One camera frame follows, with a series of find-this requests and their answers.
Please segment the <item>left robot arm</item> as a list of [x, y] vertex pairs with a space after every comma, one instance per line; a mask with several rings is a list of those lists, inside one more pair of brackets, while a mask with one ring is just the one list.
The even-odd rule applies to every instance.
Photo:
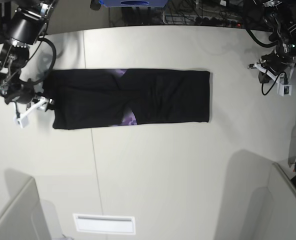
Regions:
[[[254, 42], [263, 48], [273, 48], [270, 54], [261, 56], [257, 69], [259, 82], [267, 84], [286, 75], [287, 69], [296, 67], [296, 23], [290, 9], [290, 0], [250, 0], [244, 6], [244, 28]], [[258, 40], [248, 27], [250, 12], [259, 9], [263, 22], [272, 30], [270, 43]]]

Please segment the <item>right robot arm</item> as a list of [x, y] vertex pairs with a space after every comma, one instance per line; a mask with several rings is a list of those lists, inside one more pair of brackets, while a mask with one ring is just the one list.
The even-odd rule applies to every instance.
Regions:
[[[53, 70], [56, 62], [56, 48], [45, 37], [50, 17], [57, 5], [55, 0], [18, 0], [17, 10], [10, 20], [6, 38], [0, 52], [0, 97], [4, 102], [13, 104], [15, 121], [22, 125], [35, 109], [46, 109], [51, 100], [35, 91]], [[32, 59], [30, 46], [46, 43], [52, 50], [48, 70], [38, 80], [20, 79], [22, 69]]]

